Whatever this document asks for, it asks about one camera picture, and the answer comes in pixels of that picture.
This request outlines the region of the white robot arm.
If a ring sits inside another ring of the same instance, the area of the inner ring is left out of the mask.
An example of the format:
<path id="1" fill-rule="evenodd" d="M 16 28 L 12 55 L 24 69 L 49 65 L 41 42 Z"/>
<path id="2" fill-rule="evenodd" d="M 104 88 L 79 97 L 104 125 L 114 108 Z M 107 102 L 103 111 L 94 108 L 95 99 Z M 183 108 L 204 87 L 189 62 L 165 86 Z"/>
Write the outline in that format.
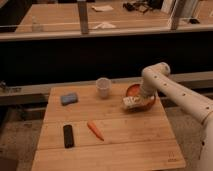
<path id="1" fill-rule="evenodd" d="M 172 81 L 168 78 L 170 72 L 165 62 L 145 67 L 141 72 L 141 96 L 148 98 L 160 91 L 203 125 L 196 171 L 213 171 L 213 100 Z"/>

